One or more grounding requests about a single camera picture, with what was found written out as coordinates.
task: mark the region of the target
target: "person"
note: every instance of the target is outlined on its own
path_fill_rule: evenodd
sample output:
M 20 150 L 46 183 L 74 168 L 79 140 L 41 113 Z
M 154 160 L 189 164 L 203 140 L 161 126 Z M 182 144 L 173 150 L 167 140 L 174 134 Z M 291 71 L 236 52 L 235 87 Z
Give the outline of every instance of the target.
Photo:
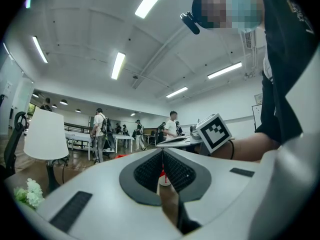
M 175 120 L 178 117 L 178 113 L 176 111 L 170 112 L 170 120 L 166 122 L 164 127 L 164 133 L 166 134 L 166 140 L 171 140 L 177 137 L 177 126 Z
M 125 135 L 125 136 L 129 136 L 129 132 L 128 132 L 127 126 L 125 124 L 122 125 L 122 126 L 123 126 L 122 134 Z M 127 140 L 126 139 L 123 140 L 123 146 L 124 147 L 127 146 Z
M 43 105 L 40 107 L 40 109 L 52 112 L 52 110 L 50 108 L 50 98 L 49 97 L 45 98 Z
M 175 122 L 175 125 L 176 125 L 176 135 L 177 136 L 182 136 L 182 128 L 180 127 L 180 122 L 179 121 L 176 121 Z
M 118 123 L 115 124 L 115 133 L 116 133 L 116 134 L 121 133 L 121 126 L 120 126 L 120 124 L 118 124 Z
M 94 137 L 94 164 L 102 163 L 104 161 L 103 150 L 106 142 L 106 135 L 101 131 L 101 127 L 105 118 L 106 116 L 103 114 L 103 110 L 101 108 L 98 108 L 95 111 L 93 129 L 90 133 L 91 138 Z
M 142 151 L 145 151 L 147 150 L 147 148 L 145 147 L 144 143 L 143 143 L 143 140 L 142 140 L 142 135 L 143 135 L 143 126 L 142 124 L 140 123 L 140 120 L 138 119 L 137 121 L 135 121 L 136 124 L 137 124 L 137 127 L 135 129 L 135 145 L 136 145 L 136 149 L 135 151 L 139 151 L 140 148 L 139 148 L 139 144 L 142 148 Z
M 192 13 L 193 21 L 206 29 L 238 28 L 248 33 L 261 28 L 266 37 L 261 125 L 252 136 L 228 141 L 211 156 L 258 161 L 265 152 L 299 136 L 302 128 L 286 95 L 319 41 L 300 6 L 294 0 L 194 0 Z
M 160 124 L 160 126 L 157 129 L 157 134 L 158 134 L 158 138 L 156 140 L 157 143 L 160 143 L 160 142 L 164 141 L 165 125 L 166 125 L 166 122 L 163 122 L 162 124 Z

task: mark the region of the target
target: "ceiling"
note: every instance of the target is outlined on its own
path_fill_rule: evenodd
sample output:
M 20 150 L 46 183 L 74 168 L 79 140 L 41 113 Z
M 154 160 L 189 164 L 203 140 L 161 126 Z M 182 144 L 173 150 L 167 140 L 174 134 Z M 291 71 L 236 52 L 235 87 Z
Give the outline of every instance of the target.
M 166 102 L 261 71 L 265 50 L 262 45 L 248 49 L 244 34 L 203 28 L 199 35 L 191 33 L 180 14 L 191 9 L 193 0 L 159 0 L 145 19 L 135 15 L 141 1 L 31 0 L 30 9 L 21 11 L 21 39 L 43 78 L 88 88 L 103 83 L 108 91 L 140 90 Z M 48 64 L 42 63 L 31 36 L 38 37 Z M 117 52 L 126 58 L 118 80 L 113 80 Z M 208 80 L 208 74 L 240 61 L 240 69 Z M 166 98 L 184 86 L 189 90 Z

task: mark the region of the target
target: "lamp stand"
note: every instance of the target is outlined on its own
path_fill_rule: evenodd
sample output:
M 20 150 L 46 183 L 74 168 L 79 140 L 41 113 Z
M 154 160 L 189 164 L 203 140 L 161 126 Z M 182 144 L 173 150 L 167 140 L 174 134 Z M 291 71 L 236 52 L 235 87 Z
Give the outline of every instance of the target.
M 48 160 L 46 164 L 46 171 L 48 173 L 49 178 L 49 193 L 53 192 L 55 189 L 57 189 L 60 184 L 57 182 L 55 173 L 54 173 L 54 165 Z

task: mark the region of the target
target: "desk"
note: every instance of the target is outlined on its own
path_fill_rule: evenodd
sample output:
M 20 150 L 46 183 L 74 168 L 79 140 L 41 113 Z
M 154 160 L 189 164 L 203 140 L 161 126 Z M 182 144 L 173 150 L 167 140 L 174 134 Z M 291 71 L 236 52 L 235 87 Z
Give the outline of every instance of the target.
M 131 153 L 132 153 L 132 141 L 134 140 L 133 137 L 128 136 L 128 135 L 122 135 L 122 134 L 114 134 L 113 135 L 114 142 L 115 142 L 115 153 L 118 153 L 118 140 L 130 140 L 130 148 L 131 148 Z
M 60 167 L 53 167 L 54 175 L 56 181 L 62 185 L 62 168 Z M 64 182 L 71 180 L 75 176 L 77 176 L 81 171 L 72 170 L 72 169 L 64 169 Z M 24 189 L 27 188 L 27 179 L 31 178 L 35 180 L 41 187 L 43 192 L 43 197 L 45 198 L 50 194 L 48 185 L 49 185 L 49 178 L 47 173 L 46 164 L 42 162 L 34 162 L 32 165 L 23 169 L 14 175 L 6 178 L 4 180 L 5 185 L 8 188 L 8 191 L 11 195 L 14 194 L 14 188 L 22 187 Z
M 72 140 L 71 149 L 74 150 L 74 141 L 81 141 L 81 142 L 88 142 L 88 161 L 90 161 L 90 145 L 92 142 L 92 139 L 90 137 L 90 134 L 88 133 L 81 133 L 76 131 L 64 131 L 65 138 Z
M 148 138 L 148 144 L 149 144 L 149 138 L 154 138 L 154 145 L 156 146 L 157 145 L 157 139 L 156 139 L 156 136 L 155 135 L 151 135 L 151 134 L 144 134 L 144 136 L 147 136 Z

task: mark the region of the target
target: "railing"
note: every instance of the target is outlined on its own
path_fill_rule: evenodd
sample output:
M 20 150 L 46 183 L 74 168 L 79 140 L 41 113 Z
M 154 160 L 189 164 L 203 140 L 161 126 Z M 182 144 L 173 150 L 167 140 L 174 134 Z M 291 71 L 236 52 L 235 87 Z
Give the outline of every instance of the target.
M 83 134 L 89 134 L 92 131 L 92 127 L 88 126 L 81 126 L 71 123 L 64 123 L 64 129 L 68 132 L 77 132 L 77 133 L 83 133 Z

